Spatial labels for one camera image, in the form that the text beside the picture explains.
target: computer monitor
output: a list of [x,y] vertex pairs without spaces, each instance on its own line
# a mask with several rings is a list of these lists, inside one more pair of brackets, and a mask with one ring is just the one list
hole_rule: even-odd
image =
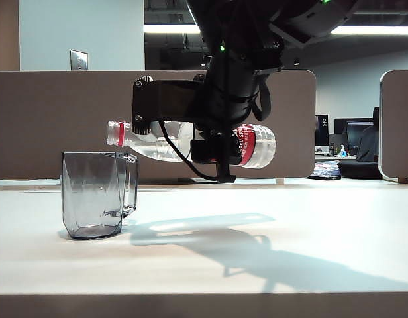
[[356,118],[335,118],[334,119],[334,132],[335,134],[345,134],[346,133],[346,124],[347,121],[364,121],[364,122],[372,122],[374,121],[373,118],[363,118],[363,117],[356,117]]
[[347,121],[346,133],[348,139],[348,149],[351,156],[357,155],[357,151],[360,147],[360,140],[362,138],[362,132],[364,129],[373,125],[371,121]]
[[328,115],[316,115],[316,146],[329,146]]

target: gray partition panel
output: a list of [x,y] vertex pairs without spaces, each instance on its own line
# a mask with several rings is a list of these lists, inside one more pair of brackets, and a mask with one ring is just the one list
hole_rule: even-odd
[[[192,80],[196,73],[0,72],[0,178],[57,178],[63,151],[117,150],[105,143],[107,121],[130,120],[135,79]],[[232,170],[242,177],[308,176],[315,163],[315,77],[283,71],[267,83],[272,113],[262,124],[276,135],[275,158],[260,170]],[[252,116],[248,122],[258,123]],[[183,163],[138,157],[142,180],[195,177]],[[199,168],[214,174],[213,166]]]
[[382,76],[379,145],[381,173],[408,178],[408,70]]

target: glass mug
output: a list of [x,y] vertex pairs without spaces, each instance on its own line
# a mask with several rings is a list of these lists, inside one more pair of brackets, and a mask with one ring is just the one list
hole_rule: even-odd
[[138,159],[127,152],[64,152],[63,223],[73,239],[111,237],[136,209]]

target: black chair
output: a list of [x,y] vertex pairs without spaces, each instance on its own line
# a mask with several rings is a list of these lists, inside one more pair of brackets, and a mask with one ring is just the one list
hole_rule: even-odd
[[379,107],[374,108],[374,124],[363,130],[356,161],[338,163],[341,176],[353,179],[381,179],[378,169]]

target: bottle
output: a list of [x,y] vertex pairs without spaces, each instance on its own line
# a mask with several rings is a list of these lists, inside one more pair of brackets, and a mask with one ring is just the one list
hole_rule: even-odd
[[[186,158],[189,158],[191,154],[190,142],[195,136],[193,123],[166,121],[165,128],[169,139]],[[242,124],[234,129],[233,133],[239,139],[242,156],[239,166],[258,169],[267,166],[272,161],[276,151],[276,141],[273,132],[268,127]],[[166,142],[158,122],[151,123],[149,134],[140,135],[132,132],[131,123],[109,121],[107,144],[120,147],[128,146],[134,151],[156,160],[182,161]]]
[[347,153],[345,152],[344,145],[341,144],[341,151],[339,152],[340,157],[345,157]]
[[333,157],[335,155],[335,143],[331,142],[329,144],[329,156]]

